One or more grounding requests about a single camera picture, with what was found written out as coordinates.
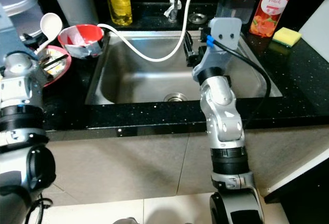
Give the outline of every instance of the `juice bottle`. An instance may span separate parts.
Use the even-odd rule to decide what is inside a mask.
[[[130,0],[107,0],[113,23],[129,25],[133,21]]]
[[[250,33],[271,37],[288,0],[261,0],[249,29]]]

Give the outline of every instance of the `black cable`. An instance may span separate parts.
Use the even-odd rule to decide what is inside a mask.
[[[45,209],[51,207],[53,205],[53,202],[51,199],[49,198],[44,198],[42,197],[42,194],[39,195],[39,199],[36,200],[35,202],[33,202],[29,212],[27,213],[26,215],[26,218],[25,218],[25,224],[28,224],[29,223],[29,220],[30,220],[30,216],[31,216],[31,213],[37,208],[39,207],[39,214],[38,214],[38,219],[37,219],[37,224],[41,224],[42,222],[42,219],[43,219],[43,212]]]
[[[220,42],[218,42],[216,40],[213,41],[213,44],[215,44],[219,48],[225,50],[226,52],[234,55],[235,57],[239,58],[240,60],[244,61],[249,66],[253,67],[256,71],[258,71],[262,75],[262,77],[264,78],[264,80],[266,82],[266,92],[265,92],[265,95],[264,95],[262,101],[258,104],[258,106],[256,107],[256,109],[252,112],[252,114],[249,116],[249,118],[245,122],[245,124],[243,126],[243,128],[245,129],[246,126],[249,124],[249,122],[255,117],[255,115],[257,114],[257,112],[260,110],[260,108],[264,104],[265,100],[269,97],[270,92],[271,92],[271,81],[270,81],[267,73],[260,66],[258,66],[255,62],[253,62],[250,59],[244,57],[242,54],[239,54],[239,53],[235,52],[234,50],[232,50],[232,49],[224,46],[223,44],[221,44]]]

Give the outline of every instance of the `yellow bottle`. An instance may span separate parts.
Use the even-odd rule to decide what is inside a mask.
[[[118,25],[130,25],[133,21],[130,0],[107,0],[112,21]]]

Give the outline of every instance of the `black countertop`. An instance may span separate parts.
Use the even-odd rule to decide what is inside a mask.
[[[210,11],[215,9],[215,6],[209,7]],[[153,7],[151,12],[150,8],[135,9],[139,11],[135,11],[136,22],[124,27],[124,30],[181,29],[181,17],[177,24],[169,23],[161,16],[164,12],[162,7]],[[189,25],[188,29],[198,27]],[[302,39],[294,47],[286,48],[271,39],[260,38],[248,32],[244,34],[249,47],[283,95],[269,98],[247,128],[328,124],[329,63]],[[51,132],[53,139],[140,136],[206,130],[199,101],[85,105],[96,64],[97,59],[73,59],[69,71],[44,89],[44,128]],[[237,100],[237,110],[243,121],[246,121],[260,100]],[[57,136],[59,131],[66,131],[66,136]]]

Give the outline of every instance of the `white cable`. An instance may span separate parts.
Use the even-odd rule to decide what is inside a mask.
[[[169,59],[171,56],[173,56],[177,52],[177,50],[179,49],[179,47],[180,47],[180,45],[181,45],[181,43],[182,43],[182,41],[184,39],[185,31],[186,31],[186,25],[187,25],[187,17],[188,17],[188,13],[189,13],[190,2],[191,2],[191,0],[186,0],[186,6],[185,6],[185,11],[184,11],[183,27],[182,27],[182,30],[181,30],[181,35],[180,35],[180,38],[178,40],[178,43],[177,43],[176,47],[173,49],[173,51],[169,55],[167,55],[165,57],[162,57],[162,58],[154,59],[154,58],[150,58],[150,57],[147,57],[146,55],[142,54],[130,42],[128,42],[128,40],[126,38],[124,38],[124,36],[121,35],[121,33],[118,30],[116,30],[115,28],[113,28],[110,25],[107,25],[107,24],[98,24],[97,26],[98,27],[103,27],[103,28],[109,29],[110,31],[114,32],[118,37],[120,37],[123,40],[124,43],[126,43],[128,45],[128,47],[130,47],[136,54],[138,54],[143,59],[145,59],[147,61],[152,61],[152,62],[165,61],[165,60]]]

